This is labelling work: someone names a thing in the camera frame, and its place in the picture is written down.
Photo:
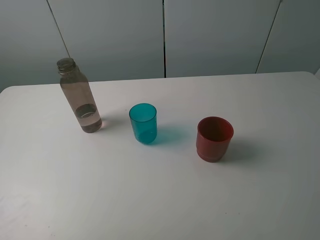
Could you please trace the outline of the teal translucent plastic cup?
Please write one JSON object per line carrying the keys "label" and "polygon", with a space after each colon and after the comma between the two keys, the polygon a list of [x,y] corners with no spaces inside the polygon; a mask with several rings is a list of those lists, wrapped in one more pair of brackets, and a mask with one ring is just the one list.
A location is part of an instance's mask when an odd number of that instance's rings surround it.
{"label": "teal translucent plastic cup", "polygon": [[129,110],[129,118],[135,139],[150,144],[157,137],[157,110],[149,103],[139,103]]}

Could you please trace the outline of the clear brown plastic bottle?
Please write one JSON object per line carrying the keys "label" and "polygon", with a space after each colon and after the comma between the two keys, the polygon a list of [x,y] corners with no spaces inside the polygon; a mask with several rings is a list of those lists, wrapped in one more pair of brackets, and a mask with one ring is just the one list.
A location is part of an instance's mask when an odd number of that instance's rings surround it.
{"label": "clear brown plastic bottle", "polygon": [[56,63],[60,87],[80,125],[86,133],[97,132],[102,120],[87,77],[73,58],[62,58]]}

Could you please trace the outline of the red plastic cup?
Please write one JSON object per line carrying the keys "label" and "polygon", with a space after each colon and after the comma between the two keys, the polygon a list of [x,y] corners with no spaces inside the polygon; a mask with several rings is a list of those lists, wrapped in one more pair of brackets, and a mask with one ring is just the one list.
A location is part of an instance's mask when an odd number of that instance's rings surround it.
{"label": "red plastic cup", "polygon": [[219,162],[234,135],[233,126],[224,118],[209,116],[197,125],[196,152],[206,162]]}

